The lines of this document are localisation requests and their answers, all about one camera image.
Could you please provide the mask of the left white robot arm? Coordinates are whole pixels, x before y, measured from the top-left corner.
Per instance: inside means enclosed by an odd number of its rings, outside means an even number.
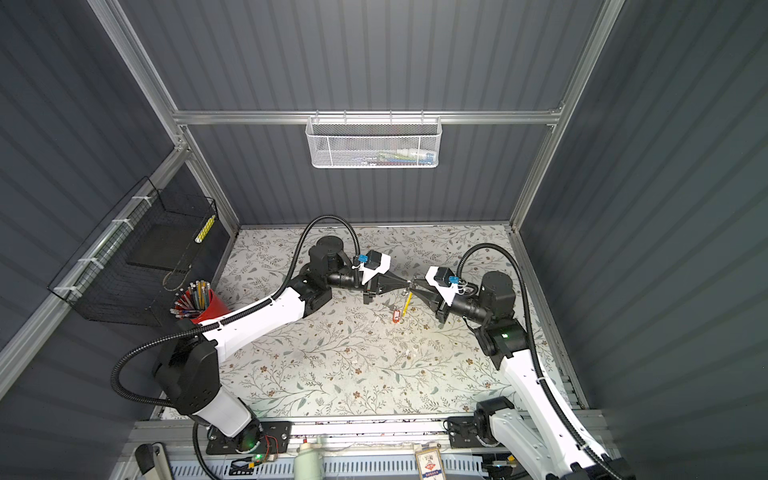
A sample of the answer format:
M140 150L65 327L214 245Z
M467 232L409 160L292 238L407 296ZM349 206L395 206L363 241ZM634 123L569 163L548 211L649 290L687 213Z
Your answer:
M322 237L310 248L308 264L265 307L257 311L241 308L201 322L201 327L212 329L164 346L154 379L178 413L202 421L229 438L258 432L255 413L222 385L220 365L255 340L318 311L331 300L335 287L360 291L366 302L376 295L408 288L410 282L390 272L390 264L390 256L375 250L352 260L340 238Z

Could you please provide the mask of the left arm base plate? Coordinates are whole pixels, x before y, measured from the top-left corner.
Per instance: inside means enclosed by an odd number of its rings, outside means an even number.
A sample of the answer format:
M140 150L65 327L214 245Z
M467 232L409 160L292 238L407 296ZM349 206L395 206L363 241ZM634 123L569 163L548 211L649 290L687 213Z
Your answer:
M286 453L293 424L289 421L253 422L235 437L212 428L207 434L207 455L277 455Z

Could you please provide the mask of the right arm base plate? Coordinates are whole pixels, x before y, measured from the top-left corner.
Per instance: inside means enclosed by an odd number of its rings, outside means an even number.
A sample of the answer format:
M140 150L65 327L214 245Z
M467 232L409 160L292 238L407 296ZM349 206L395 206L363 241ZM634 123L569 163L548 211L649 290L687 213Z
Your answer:
M494 448L498 442L490 442L480 436L473 416L450 416L442 421L452 448Z

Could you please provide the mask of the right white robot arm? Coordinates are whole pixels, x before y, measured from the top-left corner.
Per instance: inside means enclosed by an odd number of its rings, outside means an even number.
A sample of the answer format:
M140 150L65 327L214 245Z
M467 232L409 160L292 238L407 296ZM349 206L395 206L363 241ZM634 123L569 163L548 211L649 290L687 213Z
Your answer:
M481 351L511 383L515 398L481 401L474 412L480 442L508 450L532 479L631 479L627 461L613 458L583 426L543 371L533 342L516 319L516 291L505 273L480 284L432 267L411 292L444 320L454 314L471 327Z

